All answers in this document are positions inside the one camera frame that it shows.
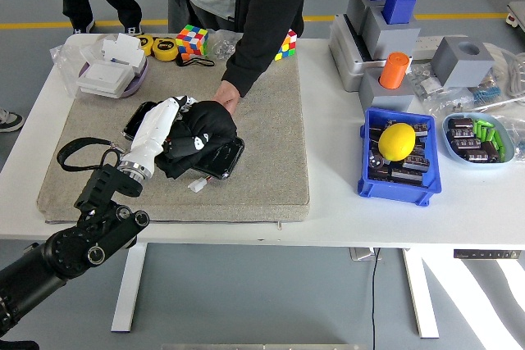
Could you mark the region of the person's left hand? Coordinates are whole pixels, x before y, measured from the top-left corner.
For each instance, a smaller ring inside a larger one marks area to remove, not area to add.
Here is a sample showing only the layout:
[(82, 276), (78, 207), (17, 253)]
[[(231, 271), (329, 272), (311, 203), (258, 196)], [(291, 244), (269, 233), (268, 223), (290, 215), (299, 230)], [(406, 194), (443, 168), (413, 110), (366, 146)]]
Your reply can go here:
[(240, 101), (240, 93), (232, 83), (223, 80), (212, 99), (233, 115)]

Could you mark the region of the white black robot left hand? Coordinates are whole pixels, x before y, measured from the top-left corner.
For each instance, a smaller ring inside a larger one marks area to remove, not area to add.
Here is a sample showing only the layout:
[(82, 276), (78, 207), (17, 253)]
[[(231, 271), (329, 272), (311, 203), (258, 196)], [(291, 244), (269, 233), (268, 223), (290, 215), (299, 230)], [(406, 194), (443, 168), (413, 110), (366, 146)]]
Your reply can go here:
[(209, 146), (212, 135), (207, 132), (193, 134), (183, 121), (183, 116), (196, 102), (192, 97), (179, 96), (168, 98), (148, 110), (120, 167), (127, 166), (148, 177), (154, 172), (154, 159), (162, 154), (170, 161), (178, 161), (202, 153)]

